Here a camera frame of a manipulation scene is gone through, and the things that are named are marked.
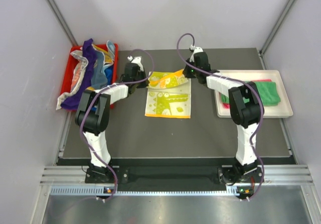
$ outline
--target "red basket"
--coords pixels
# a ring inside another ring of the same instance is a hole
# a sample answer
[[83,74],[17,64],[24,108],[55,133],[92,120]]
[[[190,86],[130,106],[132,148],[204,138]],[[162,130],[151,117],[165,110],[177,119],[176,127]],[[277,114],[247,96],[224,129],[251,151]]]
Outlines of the red basket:
[[[70,52],[75,51],[75,50],[80,50],[82,46],[75,46],[70,49]],[[97,45],[97,47],[104,49],[105,51],[108,51],[106,45]],[[114,83],[117,79],[117,62],[118,62],[118,45],[115,44],[115,60],[114,60],[114,67],[113,67],[113,73],[112,73],[112,80],[111,83]],[[66,66],[66,71],[65,71],[65,76],[64,80],[62,81],[62,86],[61,86],[61,91],[60,95],[63,94],[64,92],[70,92],[71,88],[71,82],[72,78],[74,76],[74,69],[76,65],[78,64],[78,60],[75,59],[73,56],[69,55],[67,66]]]

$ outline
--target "green cloth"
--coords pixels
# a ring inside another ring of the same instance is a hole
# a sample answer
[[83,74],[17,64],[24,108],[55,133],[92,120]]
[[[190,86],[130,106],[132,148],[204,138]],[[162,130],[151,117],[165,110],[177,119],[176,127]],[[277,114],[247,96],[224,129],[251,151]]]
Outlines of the green cloth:
[[[281,102],[280,96],[276,90],[275,82],[255,82],[257,90],[259,91],[262,103],[264,106],[276,106]],[[229,98],[221,94],[222,103],[230,103]]]

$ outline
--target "red cloth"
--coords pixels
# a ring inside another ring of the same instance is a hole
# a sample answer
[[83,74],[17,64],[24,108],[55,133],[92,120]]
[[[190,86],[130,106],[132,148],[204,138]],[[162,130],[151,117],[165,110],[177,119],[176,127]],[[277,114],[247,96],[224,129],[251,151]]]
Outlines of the red cloth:
[[[252,82],[271,82],[271,79],[262,79],[262,80],[252,80]],[[230,108],[228,103],[222,103],[223,108]]]

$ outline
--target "white wall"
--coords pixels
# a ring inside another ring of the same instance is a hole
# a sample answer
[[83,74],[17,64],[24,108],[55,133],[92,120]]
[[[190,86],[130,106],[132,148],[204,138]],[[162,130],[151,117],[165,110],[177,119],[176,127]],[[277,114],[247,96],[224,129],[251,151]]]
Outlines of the white wall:
[[174,49],[195,34],[203,48],[260,49],[287,0],[56,0],[78,44]]
[[28,223],[64,113],[55,111],[71,47],[45,0],[0,0],[0,223]]
[[309,166],[321,196],[321,1],[298,0],[265,60],[277,69],[293,108],[287,119],[294,149]]

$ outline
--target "white tray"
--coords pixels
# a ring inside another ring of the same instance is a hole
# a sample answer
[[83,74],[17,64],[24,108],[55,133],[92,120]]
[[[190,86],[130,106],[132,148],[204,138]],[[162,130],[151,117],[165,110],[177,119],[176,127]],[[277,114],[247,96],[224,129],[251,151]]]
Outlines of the white tray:
[[[282,82],[279,71],[277,70],[220,70],[227,77],[240,79],[243,81],[271,79],[276,83],[277,93],[281,98],[281,102],[277,106],[264,107],[265,118],[287,118],[293,115],[293,111],[286,95],[286,91]],[[217,115],[220,118],[230,118],[230,109],[224,108],[219,96],[219,92],[215,91],[215,104]]]

